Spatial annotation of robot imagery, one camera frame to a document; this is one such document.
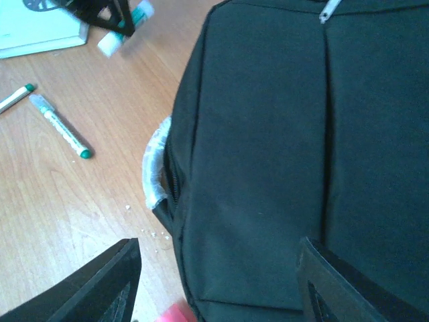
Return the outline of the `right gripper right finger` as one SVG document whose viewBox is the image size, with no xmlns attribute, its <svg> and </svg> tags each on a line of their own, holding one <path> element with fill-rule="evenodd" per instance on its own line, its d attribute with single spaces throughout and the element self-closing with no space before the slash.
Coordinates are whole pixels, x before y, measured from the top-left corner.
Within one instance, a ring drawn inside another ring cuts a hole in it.
<svg viewBox="0 0 429 322">
<path fill-rule="evenodd" d="M 300 241 L 296 264 L 306 321 L 427 321 L 318 241 Z"/>
</svg>

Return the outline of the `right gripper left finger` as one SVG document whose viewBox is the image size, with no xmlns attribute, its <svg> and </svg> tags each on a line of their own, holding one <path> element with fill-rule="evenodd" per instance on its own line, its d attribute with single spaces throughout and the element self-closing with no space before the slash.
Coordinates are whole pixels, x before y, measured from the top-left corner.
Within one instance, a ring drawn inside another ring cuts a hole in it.
<svg viewBox="0 0 429 322">
<path fill-rule="evenodd" d="M 1 320 L 131 321 L 140 274 L 138 239 L 122 239 Z"/>
</svg>

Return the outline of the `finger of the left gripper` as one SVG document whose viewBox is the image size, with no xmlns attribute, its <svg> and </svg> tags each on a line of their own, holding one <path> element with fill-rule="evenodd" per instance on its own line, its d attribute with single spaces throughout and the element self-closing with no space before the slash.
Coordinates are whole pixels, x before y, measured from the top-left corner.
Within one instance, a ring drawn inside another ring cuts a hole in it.
<svg viewBox="0 0 429 322">
<path fill-rule="evenodd" d="M 110 18 L 102 18 L 100 27 L 121 34 L 122 36 L 131 37 L 135 32 L 135 25 L 132 20 L 128 0 L 103 0 L 101 9 L 110 11 Z"/>
<path fill-rule="evenodd" d="M 107 0 L 53 0 L 53 4 L 78 18 L 88 25 L 97 27 L 112 27 L 116 23 L 116 10 L 112 1 Z M 109 17 L 102 17 L 101 12 L 110 11 Z"/>
</svg>

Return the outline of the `grey notebook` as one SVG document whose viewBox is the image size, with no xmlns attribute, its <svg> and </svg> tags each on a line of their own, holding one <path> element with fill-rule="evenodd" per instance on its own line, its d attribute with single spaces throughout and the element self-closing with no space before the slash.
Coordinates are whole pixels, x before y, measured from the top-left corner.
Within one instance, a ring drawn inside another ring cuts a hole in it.
<svg viewBox="0 0 429 322">
<path fill-rule="evenodd" d="M 1 58 L 86 44 L 88 25 L 52 1 L 1 2 Z"/>
</svg>

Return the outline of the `black student backpack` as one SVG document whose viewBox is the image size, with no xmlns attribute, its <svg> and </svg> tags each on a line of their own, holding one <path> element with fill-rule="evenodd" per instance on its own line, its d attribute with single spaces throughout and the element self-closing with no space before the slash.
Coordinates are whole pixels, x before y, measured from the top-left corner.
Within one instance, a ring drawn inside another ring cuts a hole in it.
<svg viewBox="0 0 429 322">
<path fill-rule="evenodd" d="M 215 5 L 166 136 L 197 321 L 305 321 L 305 237 L 428 314 L 427 1 Z"/>
</svg>

